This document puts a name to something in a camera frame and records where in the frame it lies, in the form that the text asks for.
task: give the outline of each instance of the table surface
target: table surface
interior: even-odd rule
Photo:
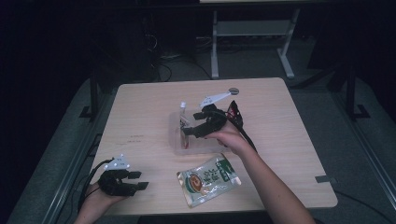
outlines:
[[[242,185],[194,208],[189,208],[177,180],[177,172],[189,170],[214,154],[180,156],[170,144],[174,127],[170,115],[185,101],[190,110],[200,111],[207,95],[240,90],[217,102],[227,108],[238,104],[244,129],[258,153],[308,208],[333,207],[337,199],[329,182],[318,183],[326,175],[300,115],[281,78],[208,80],[171,83],[127,84],[120,86],[93,162],[123,154],[130,171],[141,171],[137,180],[148,181],[146,190],[115,204],[110,215],[186,214],[230,211],[257,211],[264,207],[242,162],[232,152],[224,155]],[[99,169],[92,182],[99,178]]]

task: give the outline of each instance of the forearm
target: forearm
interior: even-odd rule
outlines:
[[[239,157],[275,223],[315,223],[295,194],[253,149],[244,150]]]

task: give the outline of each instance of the dark floor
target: dark floor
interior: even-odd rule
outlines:
[[[235,51],[223,51],[219,55],[219,79],[281,77],[291,86],[318,72],[306,69],[315,39],[295,39],[290,45],[288,58],[296,77],[285,78],[276,54],[281,43],[282,39],[262,39],[255,48],[239,46]],[[169,51],[166,55],[177,53]],[[163,61],[165,66],[159,69],[161,80],[208,79],[209,51],[197,53],[195,59],[192,61],[181,55]],[[345,90],[334,93],[326,89],[331,77],[328,75],[302,90],[290,89],[339,200],[334,208],[312,210],[312,215],[324,223],[396,223],[395,205],[388,193],[394,192],[392,181],[396,179],[396,125],[379,105],[369,86],[359,79],[356,105],[364,105],[371,117],[351,121],[344,109]],[[85,154],[81,151],[86,152],[93,142],[100,140],[98,134],[106,126],[116,93],[115,89],[111,93],[100,94],[98,117],[90,122],[79,118],[83,107],[90,105],[89,81],[81,86],[8,223],[73,221],[81,192],[80,182],[84,181],[92,165],[92,157],[84,160]],[[98,223],[136,223],[137,219],[103,217]]]

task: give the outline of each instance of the hand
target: hand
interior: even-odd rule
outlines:
[[[220,145],[229,147],[238,156],[246,150],[254,150],[236,127],[228,120],[220,131],[210,133],[205,138],[218,139]]]
[[[93,223],[104,215],[111,205],[128,198],[107,195],[99,188],[98,183],[90,185],[85,195],[87,198],[79,210],[75,223]]]

